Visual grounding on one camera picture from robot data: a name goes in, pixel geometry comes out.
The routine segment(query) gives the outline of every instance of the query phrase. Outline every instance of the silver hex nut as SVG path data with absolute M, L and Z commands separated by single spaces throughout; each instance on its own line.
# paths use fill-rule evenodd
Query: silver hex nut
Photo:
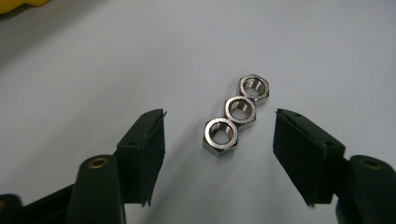
M 264 78 L 251 74 L 239 79 L 238 94 L 246 96 L 256 106 L 264 105 L 270 96 L 270 86 Z
M 228 141 L 216 142 L 215 135 L 218 132 L 225 132 Z M 238 144 L 238 129 L 232 121 L 226 118 L 217 118 L 205 124 L 203 147 L 213 155 L 219 157 L 235 149 Z
M 244 131 L 256 120 L 256 106 L 246 96 L 232 97 L 225 101 L 224 117 L 230 119 L 239 131 Z

